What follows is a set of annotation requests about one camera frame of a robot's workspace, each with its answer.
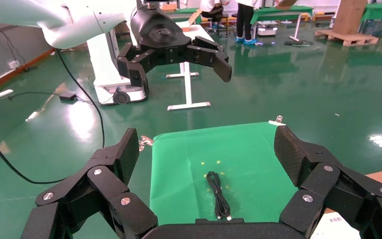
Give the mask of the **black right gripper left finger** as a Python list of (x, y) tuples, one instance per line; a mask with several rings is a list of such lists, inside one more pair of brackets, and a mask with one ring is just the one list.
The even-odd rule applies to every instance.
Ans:
[(37, 196), (34, 237), (71, 239), (99, 213), (120, 239), (143, 238), (158, 226), (158, 219), (128, 188), (138, 157), (134, 128), (119, 143), (96, 150), (80, 171)]

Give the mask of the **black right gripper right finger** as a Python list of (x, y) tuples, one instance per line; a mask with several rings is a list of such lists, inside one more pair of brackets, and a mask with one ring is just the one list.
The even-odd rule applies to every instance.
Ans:
[(327, 148), (278, 126), (274, 151), (297, 192), (280, 214), (305, 238), (327, 209), (338, 212), (363, 239), (382, 239), (382, 182), (344, 166)]

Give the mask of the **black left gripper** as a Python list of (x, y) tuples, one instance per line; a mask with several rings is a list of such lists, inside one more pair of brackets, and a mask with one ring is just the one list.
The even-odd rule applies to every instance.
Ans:
[(156, 65), (168, 65), (186, 60), (213, 68), (223, 82), (230, 82), (232, 67), (222, 45), (196, 36), (194, 40), (159, 8), (142, 6), (130, 19), (138, 46), (126, 43), (116, 61), (120, 76), (130, 80), (133, 87), (146, 87), (146, 73)]

